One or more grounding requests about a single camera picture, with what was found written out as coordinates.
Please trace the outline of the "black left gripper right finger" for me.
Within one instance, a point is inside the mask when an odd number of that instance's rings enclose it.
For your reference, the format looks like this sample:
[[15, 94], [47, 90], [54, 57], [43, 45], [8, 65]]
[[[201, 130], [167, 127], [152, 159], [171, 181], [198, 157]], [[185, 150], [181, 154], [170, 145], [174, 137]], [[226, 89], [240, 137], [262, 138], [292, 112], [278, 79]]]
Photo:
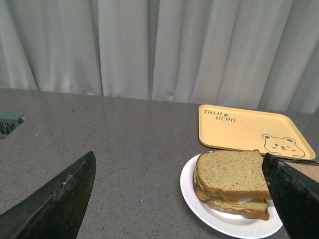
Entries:
[[292, 239], [319, 237], [319, 183], [267, 153], [262, 171], [277, 213]]

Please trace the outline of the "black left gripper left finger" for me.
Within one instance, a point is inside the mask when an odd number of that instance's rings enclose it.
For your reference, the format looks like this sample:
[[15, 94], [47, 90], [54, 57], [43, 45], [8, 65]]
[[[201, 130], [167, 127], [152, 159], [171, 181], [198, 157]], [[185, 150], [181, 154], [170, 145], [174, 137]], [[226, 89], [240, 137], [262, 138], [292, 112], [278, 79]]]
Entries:
[[2, 239], [75, 239], [88, 207], [96, 158], [87, 152], [0, 216]]

